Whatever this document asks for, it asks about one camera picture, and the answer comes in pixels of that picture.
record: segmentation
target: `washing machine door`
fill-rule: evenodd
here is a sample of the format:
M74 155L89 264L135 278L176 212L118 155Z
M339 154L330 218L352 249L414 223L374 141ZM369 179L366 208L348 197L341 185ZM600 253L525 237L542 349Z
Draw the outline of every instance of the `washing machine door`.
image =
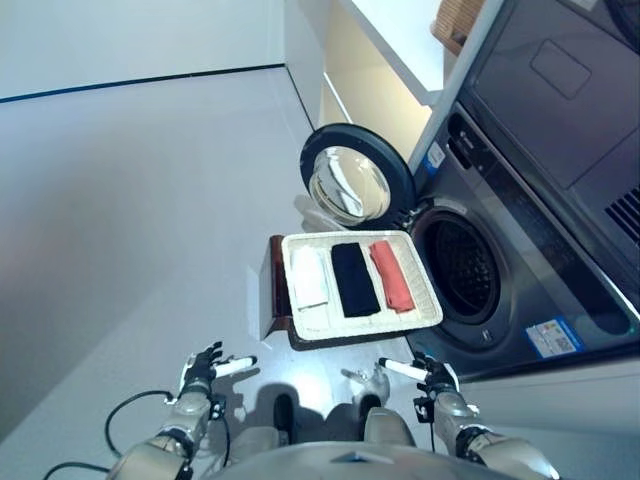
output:
M315 203L347 228L399 228L416 202L400 154L357 125L334 123L312 133L300 155L300 173Z

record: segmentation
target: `folded red cloth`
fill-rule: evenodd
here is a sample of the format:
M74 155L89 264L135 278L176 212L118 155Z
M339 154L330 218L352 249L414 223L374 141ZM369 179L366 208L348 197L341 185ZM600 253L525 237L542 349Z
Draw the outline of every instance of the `folded red cloth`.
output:
M371 252L373 263L376 264L376 268L382 277L387 306L396 312L407 312L416 308L389 242L386 240L375 242L369 247L369 251Z

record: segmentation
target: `white shelf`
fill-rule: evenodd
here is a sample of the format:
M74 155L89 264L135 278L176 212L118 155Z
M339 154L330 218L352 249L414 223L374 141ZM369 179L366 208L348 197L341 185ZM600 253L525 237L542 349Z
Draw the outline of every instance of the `white shelf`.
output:
M422 105L444 88L444 46L431 34L440 0L340 0Z

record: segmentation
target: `laundry tray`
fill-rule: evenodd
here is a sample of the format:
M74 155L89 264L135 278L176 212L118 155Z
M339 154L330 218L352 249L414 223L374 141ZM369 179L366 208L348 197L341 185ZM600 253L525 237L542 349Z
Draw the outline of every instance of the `laundry tray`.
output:
M415 309L396 313L387 307L382 278L369 254L369 246L387 240L404 274ZM331 265L331 247L340 243L360 244L369 276L380 304L380 312L365 317L345 317L340 294ZM323 305L298 308L291 258L302 247L316 249L325 268L328 302ZM288 235L282 241L282 256L287 289L291 300L293 324L298 336L306 341L331 338L376 335L432 327L442 321L442 307L429 281L411 237L400 230L323 232Z

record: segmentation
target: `blue sticker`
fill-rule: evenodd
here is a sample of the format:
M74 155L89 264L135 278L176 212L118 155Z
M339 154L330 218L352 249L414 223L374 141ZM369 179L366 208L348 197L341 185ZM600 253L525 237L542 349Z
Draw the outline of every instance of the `blue sticker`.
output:
M568 355L584 350L584 344L562 316L533 325L525 332L541 358Z

